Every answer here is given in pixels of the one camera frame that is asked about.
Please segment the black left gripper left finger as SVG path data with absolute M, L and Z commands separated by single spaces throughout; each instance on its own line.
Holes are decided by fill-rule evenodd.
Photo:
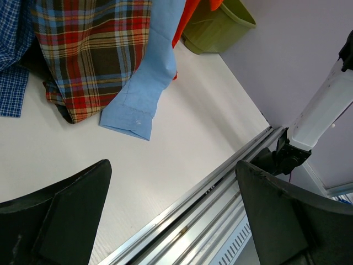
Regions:
M 112 168 L 101 160 L 1 203 L 1 264 L 88 264 Z

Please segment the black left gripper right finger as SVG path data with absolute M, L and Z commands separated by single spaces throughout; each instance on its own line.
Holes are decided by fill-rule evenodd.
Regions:
M 261 264 L 352 264 L 352 205 L 245 161 L 236 178 Z

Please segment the light blue shirt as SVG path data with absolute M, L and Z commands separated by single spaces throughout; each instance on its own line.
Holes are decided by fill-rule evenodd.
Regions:
M 172 41 L 184 7 L 185 1 L 153 1 L 145 56 L 102 111 L 101 127 L 150 140 L 159 98 L 177 73 Z

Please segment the red brown plaid shirt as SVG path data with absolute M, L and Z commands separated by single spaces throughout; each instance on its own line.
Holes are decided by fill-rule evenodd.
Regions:
M 46 98 L 76 124 L 100 113 L 146 53 L 151 1 L 35 1 L 34 32 L 51 76 Z

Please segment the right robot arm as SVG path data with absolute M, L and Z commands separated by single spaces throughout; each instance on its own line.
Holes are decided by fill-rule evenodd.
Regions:
M 352 206 L 278 178 L 311 155 L 319 138 L 352 105 L 352 36 L 296 121 L 235 173 L 261 264 L 351 264 Z

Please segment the blue checked shirt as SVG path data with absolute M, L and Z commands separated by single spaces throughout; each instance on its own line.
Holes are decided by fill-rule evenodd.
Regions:
M 1 116 L 19 118 L 29 71 L 19 65 L 32 44 L 33 1 L 1 1 Z

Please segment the orange t-shirt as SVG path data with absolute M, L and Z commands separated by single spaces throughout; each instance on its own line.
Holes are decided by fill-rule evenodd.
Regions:
M 191 19 L 192 15 L 195 13 L 196 8 L 200 4 L 200 2 L 200 0 L 186 0 L 185 7 L 179 21 L 179 25 L 172 40 L 172 48 L 175 48 L 176 44 L 181 38 L 181 35 L 187 23 Z M 223 0 L 209 0 L 208 4 L 206 5 L 206 9 L 209 11 L 215 11 L 217 8 L 220 7 L 222 3 Z

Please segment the green plastic basket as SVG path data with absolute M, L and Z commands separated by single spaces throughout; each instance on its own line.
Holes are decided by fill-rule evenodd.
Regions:
M 255 27 L 242 1 L 223 1 L 214 11 L 209 1 L 200 1 L 182 37 L 195 54 L 222 53 Z

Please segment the aluminium rail base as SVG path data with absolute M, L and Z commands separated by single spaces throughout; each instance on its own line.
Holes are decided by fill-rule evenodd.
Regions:
M 102 264 L 189 264 L 212 236 L 245 216 L 235 165 L 251 161 L 283 133 L 269 127 L 159 214 Z

